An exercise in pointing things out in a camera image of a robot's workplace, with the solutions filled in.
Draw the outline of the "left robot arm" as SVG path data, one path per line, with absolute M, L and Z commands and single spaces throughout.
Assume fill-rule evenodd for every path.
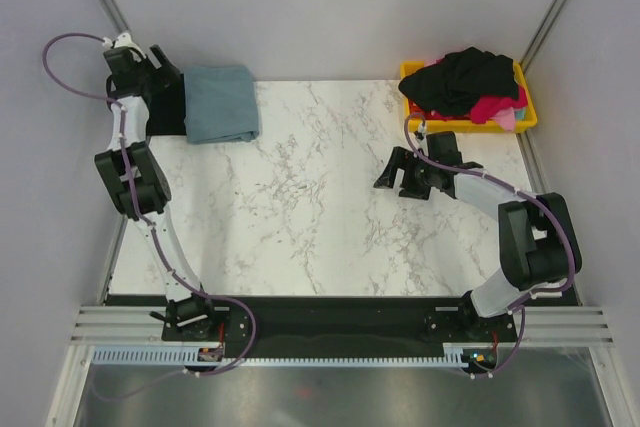
M 107 99 L 113 114 L 107 150 L 94 158 L 98 173 L 116 207 L 138 228 L 152 252 L 165 289 L 164 313 L 151 316 L 163 323 L 165 341 L 207 341 L 216 336 L 220 318 L 191 269 L 177 238 L 169 202 L 169 183 L 147 140 L 147 123 L 156 101 L 173 99 L 182 86 L 180 71 L 157 46 L 155 66 L 123 35 L 104 42 L 110 69 Z

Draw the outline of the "blue-grey t shirt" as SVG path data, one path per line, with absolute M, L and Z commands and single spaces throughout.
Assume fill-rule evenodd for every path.
M 189 143 L 251 142 L 259 136 L 254 78 L 246 67 L 189 68 L 184 91 Z

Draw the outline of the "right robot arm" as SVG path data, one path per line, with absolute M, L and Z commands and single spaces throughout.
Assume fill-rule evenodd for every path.
M 393 148 L 374 187 L 393 188 L 403 173 L 399 195 L 428 200 L 433 189 L 465 202 L 498 225 L 499 268 L 464 296 L 458 328 L 467 339 L 483 339 L 494 318 L 510 313 L 539 293 L 562 293 L 582 268 L 581 252 L 563 196 L 518 191 L 465 162 L 452 132 L 420 134 L 418 152 Z

